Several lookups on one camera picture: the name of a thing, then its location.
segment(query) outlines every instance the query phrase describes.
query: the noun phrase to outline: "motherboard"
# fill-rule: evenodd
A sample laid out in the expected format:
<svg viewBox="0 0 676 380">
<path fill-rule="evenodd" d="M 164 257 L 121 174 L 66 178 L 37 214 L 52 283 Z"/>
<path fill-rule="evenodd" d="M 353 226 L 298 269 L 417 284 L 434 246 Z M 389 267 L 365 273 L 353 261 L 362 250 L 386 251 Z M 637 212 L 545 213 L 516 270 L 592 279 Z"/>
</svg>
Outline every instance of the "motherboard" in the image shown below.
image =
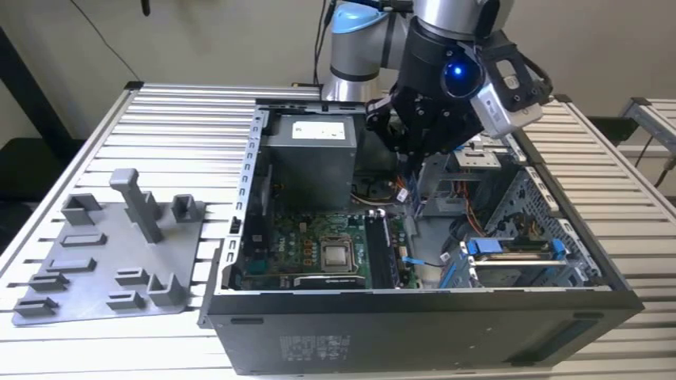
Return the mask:
<svg viewBox="0 0 676 380">
<path fill-rule="evenodd" d="M 345 288 L 373 287 L 373 273 L 401 270 L 394 287 L 414 286 L 412 268 L 401 266 L 408 252 L 404 221 L 398 215 L 386 219 L 386 234 L 368 234 L 368 216 L 354 214 L 280 214 L 273 217 L 270 249 L 250 256 L 242 264 L 241 286 L 250 290 L 322 289 L 342 282 Z M 378 239 L 374 249 L 373 239 Z M 384 263 L 382 268 L 372 268 Z"/>
</svg>

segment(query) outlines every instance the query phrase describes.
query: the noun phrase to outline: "label sticker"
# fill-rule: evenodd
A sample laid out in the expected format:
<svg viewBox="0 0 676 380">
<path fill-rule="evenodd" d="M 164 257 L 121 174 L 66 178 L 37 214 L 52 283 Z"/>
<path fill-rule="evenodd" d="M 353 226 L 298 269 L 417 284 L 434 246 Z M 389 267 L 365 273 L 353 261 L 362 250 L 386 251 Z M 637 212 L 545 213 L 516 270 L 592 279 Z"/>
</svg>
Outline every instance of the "label sticker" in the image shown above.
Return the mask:
<svg viewBox="0 0 676 380">
<path fill-rule="evenodd" d="M 301 361 L 344 361 L 348 359 L 349 335 L 280 336 L 282 360 Z"/>
<path fill-rule="evenodd" d="M 324 121 L 297 121 L 293 123 L 292 139 L 345 140 L 345 126 Z"/>
<path fill-rule="evenodd" d="M 405 188 L 398 190 L 397 201 L 404 202 L 408 197 L 409 197 L 409 191 Z"/>
</svg>

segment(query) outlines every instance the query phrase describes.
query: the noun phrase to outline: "white wall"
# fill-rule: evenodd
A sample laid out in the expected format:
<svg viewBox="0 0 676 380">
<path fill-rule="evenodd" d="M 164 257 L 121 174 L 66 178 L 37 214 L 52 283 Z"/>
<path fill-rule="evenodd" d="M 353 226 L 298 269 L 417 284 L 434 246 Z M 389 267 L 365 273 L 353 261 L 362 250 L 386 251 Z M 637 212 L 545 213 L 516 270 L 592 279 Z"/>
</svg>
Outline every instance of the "white wall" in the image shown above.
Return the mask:
<svg viewBox="0 0 676 380">
<path fill-rule="evenodd" d="M 320 0 L 152 0 L 149 17 L 138 0 L 77 3 L 148 82 L 284 86 L 312 79 Z M 674 14 L 674 0 L 516 0 L 505 30 L 556 91 L 586 114 L 617 115 L 632 96 L 676 98 Z M 68 0 L 0 0 L 0 23 L 65 125 L 85 136 L 129 72 Z M 326 58 L 329 41 L 324 49 Z M 392 80 L 386 73 L 384 86 Z"/>
</svg>

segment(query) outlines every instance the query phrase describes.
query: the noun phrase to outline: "gray plastic holder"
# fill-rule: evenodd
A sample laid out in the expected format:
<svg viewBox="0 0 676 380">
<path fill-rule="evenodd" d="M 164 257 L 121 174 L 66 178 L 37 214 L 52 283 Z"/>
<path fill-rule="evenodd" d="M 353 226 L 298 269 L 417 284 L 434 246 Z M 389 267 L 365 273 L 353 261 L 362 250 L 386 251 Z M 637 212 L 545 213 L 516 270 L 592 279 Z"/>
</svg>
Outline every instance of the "gray plastic holder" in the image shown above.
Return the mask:
<svg viewBox="0 0 676 380">
<path fill-rule="evenodd" d="M 14 306 L 14 325 L 185 309 L 205 204 L 189 195 L 156 203 L 137 177 L 134 169 L 110 177 L 125 203 L 98 204 L 90 194 L 66 199 L 64 228 Z"/>
</svg>

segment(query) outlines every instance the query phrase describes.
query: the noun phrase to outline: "metal slatted surface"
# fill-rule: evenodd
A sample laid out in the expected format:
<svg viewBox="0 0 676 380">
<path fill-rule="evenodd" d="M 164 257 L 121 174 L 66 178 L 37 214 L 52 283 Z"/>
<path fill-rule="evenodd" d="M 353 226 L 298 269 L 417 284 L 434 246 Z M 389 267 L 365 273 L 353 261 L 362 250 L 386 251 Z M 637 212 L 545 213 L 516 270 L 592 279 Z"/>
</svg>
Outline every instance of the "metal slatted surface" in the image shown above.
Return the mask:
<svg viewBox="0 0 676 380">
<path fill-rule="evenodd" d="M 633 118 L 670 153 L 676 154 L 676 100 L 633 98 L 621 116 Z"/>
<path fill-rule="evenodd" d="M 268 96 L 313 99 L 317 91 L 145 85 L 141 91 L 120 97 L 8 251 L 0 256 L 0 268 L 5 268 L 0 277 L 0 374 L 16 375 L 21 380 L 234 377 L 212 331 L 196 326 L 196 308 L 205 292 L 216 239 L 226 233 L 228 207 L 240 171 L 237 151 L 246 137 L 253 99 Z M 673 217 L 658 203 L 648 202 L 653 201 L 653 196 L 645 192 L 634 174 L 617 165 L 610 154 L 598 153 L 605 150 L 602 144 L 569 111 L 561 104 L 546 107 L 542 121 L 528 127 L 526 133 L 536 134 L 536 144 L 542 144 L 542 150 L 554 148 L 552 142 L 586 149 L 542 155 L 550 171 L 566 183 L 564 188 L 589 226 L 602 234 L 602 246 L 645 301 L 645 312 L 550 370 L 525 369 L 516 373 L 498 370 L 484 374 L 441 371 L 329 374 L 320 378 L 628 380 L 640 376 L 644 380 L 673 380 L 676 237 L 668 229 L 673 227 Z M 14 328 L 9 310 L 48 254 L 50 239 L 58 234 L 62 225 L 58 207 L 64 197 L 73 192 L 92 192 L 104 202 L 121 201 L 118 193 L 105 187 L 106 177 L 118 167 L 134 167 L 141 172 L 141 187 L 153 191 L 158 201 L 170 200 L 176 193 L 190 192 L 208 202 L 192 277 L 193 310 L 165 316 Z M 612 202 L 602 196 L 606 192 L 613 194 L 608 197 Z M 626 238 L 612 234 L 616 224 L 633 227 L 642 222 L 660 226 L 654 230 L 640 230 L 641 234 L 650 235 Z M 628 232 L 637 234 L 633 231 L 638 230 L 629 228 Z"/>
</svg>

